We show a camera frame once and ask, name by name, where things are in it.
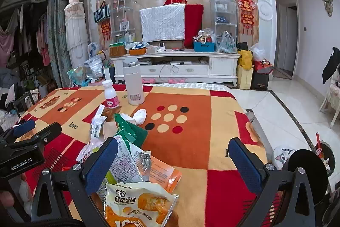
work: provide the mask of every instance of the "chiffon cake package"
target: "chiffon cake package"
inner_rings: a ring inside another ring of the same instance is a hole
[[[105,218],[111,227],[164,227],[178,198],[151,182],[107,183]]]

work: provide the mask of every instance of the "chinese knot decoration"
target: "chinese knot decoration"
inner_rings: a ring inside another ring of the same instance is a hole
[[[252,35],[253,25],[254,25],[254,16],[253,10],[255,9],[255,4],[253,0],[238,0],[238,6],[241,8],[241,22],[243,27],[246,28],[247,34]]]

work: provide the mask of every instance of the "red hanging ornament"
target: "red hanging ornament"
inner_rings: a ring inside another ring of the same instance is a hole
[[[255,9],[255,4],[253,0],[238,0],[238,6],[241,8],[241,23],[243,24],[244,28],[247,30],[248,35],[252,35],[253,33],[253,25],[254,25],[254,16],[253,10]]]
[[[104,42],[111,40],[111,25],[110,20],[101,22],[101,28],[103,33]]]

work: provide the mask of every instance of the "small plastic bottle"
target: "small plastic bottle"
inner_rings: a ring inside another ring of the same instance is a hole
[[[110,109],[116,108],[119,106],[119,99],[116,93],[116,90],[112,86],[112,80],[103,81],[103,86],[105,88],[104,95],[106,99],[106,103]]]

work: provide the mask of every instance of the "tote bag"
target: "tote bag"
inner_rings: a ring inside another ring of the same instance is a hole
[[[95,23],[100,23],[105,20],[110,19],[110,8],[109,5],[105,5],[105,1],[102,2],[100,8],[93,12],[93,15],[95,17]]]

